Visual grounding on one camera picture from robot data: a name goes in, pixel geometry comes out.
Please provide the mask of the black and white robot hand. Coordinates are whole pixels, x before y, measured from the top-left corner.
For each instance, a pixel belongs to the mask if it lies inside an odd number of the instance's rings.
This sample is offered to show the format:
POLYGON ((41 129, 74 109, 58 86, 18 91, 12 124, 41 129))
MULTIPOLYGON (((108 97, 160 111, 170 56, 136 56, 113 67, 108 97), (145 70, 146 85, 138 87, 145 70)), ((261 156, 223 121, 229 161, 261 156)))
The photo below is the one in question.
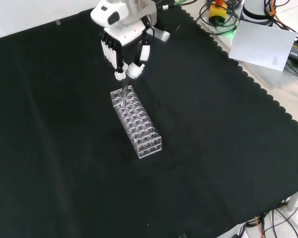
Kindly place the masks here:
POLYGON ((101 34, 101 46, 105 59, 114 68, 114 75, 118 81, 129 77, 138 78, 150 56, 150 42, 147 39, 149 22, 138 20, 136 23, 122 27, 106 27, 101 34), (123 48, 135 43, 140 44, 140 50, 135 61, 127 64, 123 58, 123 48))

